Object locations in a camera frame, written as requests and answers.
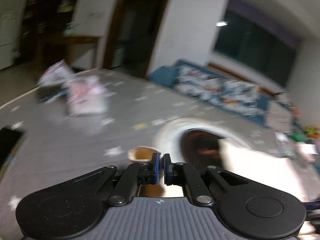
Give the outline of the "cream sweatshirt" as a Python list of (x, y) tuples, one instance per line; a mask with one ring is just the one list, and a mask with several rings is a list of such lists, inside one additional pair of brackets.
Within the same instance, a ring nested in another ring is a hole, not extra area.
[[(228, 139), (219, 142), (221, 146), (222, 164), (228, 171), (257, 181), (267, 186), (285, 191), (302, 202), (312, 200), (311, 190), (319, 194), (319, 177), (314, 168), (302, 167), (289, 158), (277, 158), (270, 154), (236, 147)], [(158, 150), (146, 146), (138, 146), (127, 153), (132, 162), (149, 161), (153, 152)], [(160, 175), (159, 186), (143, 186), (140, 196), (150, 197), (182, 197), (180, 186), (165, 186), (163, 175)], [(299, 232), (300, 239), (319, 239), (311, 222), (305, 222)]]

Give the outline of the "round black induction cooker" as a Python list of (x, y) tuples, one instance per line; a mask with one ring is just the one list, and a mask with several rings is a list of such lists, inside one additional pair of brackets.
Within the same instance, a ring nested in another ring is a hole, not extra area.
[(223, 126), (223, 121), (199, 118), (179, 118), (165, 124), (156, 133), (153, 147), (170, 154), (171, 161), (194, 165), (203, 171), (208, 165), (223, 167), (222, 147), (226, 139), (239, 148), (253, 149), (253, 145), (238, 132)]

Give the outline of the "pink tissue pack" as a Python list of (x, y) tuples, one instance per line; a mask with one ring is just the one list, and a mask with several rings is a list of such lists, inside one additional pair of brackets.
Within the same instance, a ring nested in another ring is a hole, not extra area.
[(108, 110), (108, 90), (96, 75), (75, 77), (63, 84), (70, 116), (104, 114)]

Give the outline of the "blue corner sofa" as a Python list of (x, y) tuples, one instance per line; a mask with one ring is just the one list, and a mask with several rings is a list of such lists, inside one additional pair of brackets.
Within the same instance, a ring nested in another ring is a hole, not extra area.
[(275, 131), (293, 133), (302, 126), (291, 103), (270, 95), (252, 82), (237, 80), (227, 73), (178, 60), (148, 74), (150, 81), (206, 102)]

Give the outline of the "grey cushion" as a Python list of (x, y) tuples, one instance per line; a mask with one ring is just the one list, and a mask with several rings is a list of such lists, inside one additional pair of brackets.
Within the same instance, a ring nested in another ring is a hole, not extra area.
[(293, 126), (292, 113), (271, 100), (268, 102), (268, 107), (265, 114), (265, 125), (277, 132), (291, 133)]

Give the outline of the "yellow plush toys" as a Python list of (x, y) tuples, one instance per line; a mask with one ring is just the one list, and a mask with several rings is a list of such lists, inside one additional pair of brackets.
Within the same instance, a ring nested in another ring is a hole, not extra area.
[(308, 137), (308, 138), (312, 138), (312, 139), (319, 139), (319, 128), (317, 127), (306, 127), (304, 129), (304, 134)]

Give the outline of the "dark window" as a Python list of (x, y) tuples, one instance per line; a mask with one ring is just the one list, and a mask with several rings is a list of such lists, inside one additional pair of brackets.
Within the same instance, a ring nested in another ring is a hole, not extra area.
[(239, 13), (227, 10), (213, 51), (286, 86), (298, 44), (290, 44)]

